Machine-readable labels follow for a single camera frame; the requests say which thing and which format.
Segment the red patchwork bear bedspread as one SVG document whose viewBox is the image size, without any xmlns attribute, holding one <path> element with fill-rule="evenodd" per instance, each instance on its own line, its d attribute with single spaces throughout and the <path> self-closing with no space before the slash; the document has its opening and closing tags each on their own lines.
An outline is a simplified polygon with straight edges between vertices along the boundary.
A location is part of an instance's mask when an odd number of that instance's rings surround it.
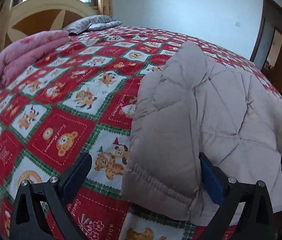
<svg viewBox="0 0 282 240">
<path fill-rule="evenodd" d="M 248 59 L 167 30 L 114 27 L 74 38 L 0 89 L 0 236 L 9 238 L 20 183 L 47 181 L 89 152 L 93 166 L 68 210 L 88 239 L 192 239 L 195 227 L 120 198 L 142 77 L 185 41 L 274 87 Z"/>
</svg>

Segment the beige quilted down jacket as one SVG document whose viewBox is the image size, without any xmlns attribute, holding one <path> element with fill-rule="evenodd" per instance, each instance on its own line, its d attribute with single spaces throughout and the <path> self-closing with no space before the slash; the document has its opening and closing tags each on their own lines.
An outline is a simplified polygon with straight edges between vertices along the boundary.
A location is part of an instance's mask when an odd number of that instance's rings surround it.
<svg viewBox="0 0 282 240">
<path fill-rule="evenodd" d="M 185 42 L 141 80 L 121 196 L 208 225 L 218 207 L 202 187 L 200 153 L 240 182 L 264 181 L 282 211 L 282 99 Z"/>
</svg>

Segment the striped grey pillow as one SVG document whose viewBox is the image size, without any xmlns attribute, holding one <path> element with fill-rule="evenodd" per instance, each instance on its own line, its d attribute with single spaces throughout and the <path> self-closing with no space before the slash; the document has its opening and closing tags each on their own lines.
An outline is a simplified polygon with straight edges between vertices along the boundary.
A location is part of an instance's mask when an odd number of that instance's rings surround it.
<svg viewBox="0 0 282 240">
<path fill-rule="evenodd" d="M 100 31 L 119 25 L 122 25 L 122 22 L 115 20 L 111 16 L 93 15 L 76 20 L 62 30 L 67 31 L 69 35 L 79 35 L 84 32 Z"/>
</svg>

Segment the cream and brown headboard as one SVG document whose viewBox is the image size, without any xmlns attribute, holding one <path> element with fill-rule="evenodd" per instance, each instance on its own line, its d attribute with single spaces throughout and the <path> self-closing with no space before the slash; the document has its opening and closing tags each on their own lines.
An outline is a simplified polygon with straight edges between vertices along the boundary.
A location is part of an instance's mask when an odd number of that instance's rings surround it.
<svg viewBox="0 0 282 240">
<path fill-rule="evenodd" d="M 60 30 L 98 10 L 79 0 L 27 0 L 12 5 L 5 46 L 48 30 Z"/>
</svg>

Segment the pink folded blanket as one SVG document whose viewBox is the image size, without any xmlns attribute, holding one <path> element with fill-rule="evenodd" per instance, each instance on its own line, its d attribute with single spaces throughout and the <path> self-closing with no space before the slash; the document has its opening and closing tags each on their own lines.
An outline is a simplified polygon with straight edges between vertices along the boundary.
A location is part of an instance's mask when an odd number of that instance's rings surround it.
<svg viewBox="0 0 282 240">
<path fill-rule="evenodd" d="M 0 83 L 6 85 L 42 56 L 71 40 L 64 30 L 42 31 L 13 42 L 0 52 Z"/>
</svg>

